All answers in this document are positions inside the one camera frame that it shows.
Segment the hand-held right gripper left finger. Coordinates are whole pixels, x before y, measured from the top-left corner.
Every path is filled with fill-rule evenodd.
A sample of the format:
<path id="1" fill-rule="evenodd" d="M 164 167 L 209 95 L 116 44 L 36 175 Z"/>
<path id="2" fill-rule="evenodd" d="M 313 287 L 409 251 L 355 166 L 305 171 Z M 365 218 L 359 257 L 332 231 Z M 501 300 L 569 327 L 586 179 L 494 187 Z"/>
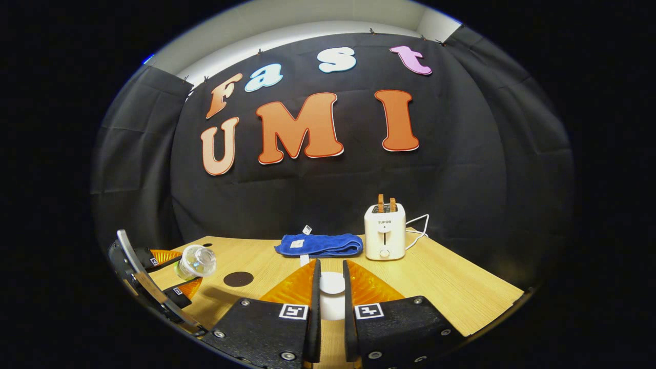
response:
<path id="1" fill-rule="evenodd" d="M 310 261 L 261 299 L 241 298 L 204 344 L 254 367 L 312 367 L 321 351 L 321 263 Z"/>

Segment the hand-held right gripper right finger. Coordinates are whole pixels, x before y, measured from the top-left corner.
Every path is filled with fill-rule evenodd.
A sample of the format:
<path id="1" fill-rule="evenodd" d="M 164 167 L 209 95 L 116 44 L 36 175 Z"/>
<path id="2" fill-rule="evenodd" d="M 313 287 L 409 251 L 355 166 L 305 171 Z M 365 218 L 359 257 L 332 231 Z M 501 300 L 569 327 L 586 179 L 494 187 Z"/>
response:
<path id="1" fill-rule="evenodd" d="M 356 367 L 422 367 L 464 344 L 425 296 L 404 297 L 353 261 L 343 262 L 347 362 Z"/>

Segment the clear water bottle green label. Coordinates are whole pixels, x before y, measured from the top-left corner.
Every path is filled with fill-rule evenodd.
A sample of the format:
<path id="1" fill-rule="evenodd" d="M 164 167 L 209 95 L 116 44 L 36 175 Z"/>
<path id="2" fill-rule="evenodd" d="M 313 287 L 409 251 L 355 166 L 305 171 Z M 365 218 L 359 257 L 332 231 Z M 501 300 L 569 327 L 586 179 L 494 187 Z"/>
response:
<path id="1" fill-rule="evenodd" d="M 215 273 L 217 261 L 215 253 L 203 245 L 193 244 L 183 250 L 174 271 L 178 278 L 192 280 Z"/>

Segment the dark round coaster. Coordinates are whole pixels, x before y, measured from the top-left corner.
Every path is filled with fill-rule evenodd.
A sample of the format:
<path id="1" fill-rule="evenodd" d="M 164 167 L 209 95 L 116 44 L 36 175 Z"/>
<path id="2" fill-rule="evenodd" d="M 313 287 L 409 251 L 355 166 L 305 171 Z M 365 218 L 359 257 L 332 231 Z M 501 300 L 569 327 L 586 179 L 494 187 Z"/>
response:
<path id="1" fill-rule="evenodd" d="M 223 283 L 232 288 L 239 288 L 249 285 L 254 280 L 254 275 L 246 271 L 232 272 L 223 278 Z"/>

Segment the blue towel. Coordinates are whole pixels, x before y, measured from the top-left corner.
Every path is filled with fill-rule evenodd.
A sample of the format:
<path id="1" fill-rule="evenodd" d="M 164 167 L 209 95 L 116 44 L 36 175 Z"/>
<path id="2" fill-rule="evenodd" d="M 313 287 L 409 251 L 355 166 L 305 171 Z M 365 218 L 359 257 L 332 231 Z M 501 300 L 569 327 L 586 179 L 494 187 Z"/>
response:
<path id="1" fill-rule="evenodd" d="M 364 242 L 356 234 L 313 234 L 306 226 L 302 233 L 286 234 L 279 245 L 274 246 L 277 254 L 288 258 L 350 258 L 364 251 Z"/>

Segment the white toaster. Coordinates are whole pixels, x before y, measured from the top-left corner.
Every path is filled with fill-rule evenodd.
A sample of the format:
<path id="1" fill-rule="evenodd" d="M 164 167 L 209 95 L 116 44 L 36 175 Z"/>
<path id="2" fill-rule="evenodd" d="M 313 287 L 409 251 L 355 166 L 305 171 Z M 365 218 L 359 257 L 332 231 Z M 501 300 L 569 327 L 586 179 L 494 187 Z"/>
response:
<path id="1" fill-rule="evenodd" d="M 364 215 L 364 253 L 373 261 L 394 261 L 405 256 L 406 214 L 403 205 L 397 203 L 395 212 L 385 203 L 385 212 L 372 205 Z"/>

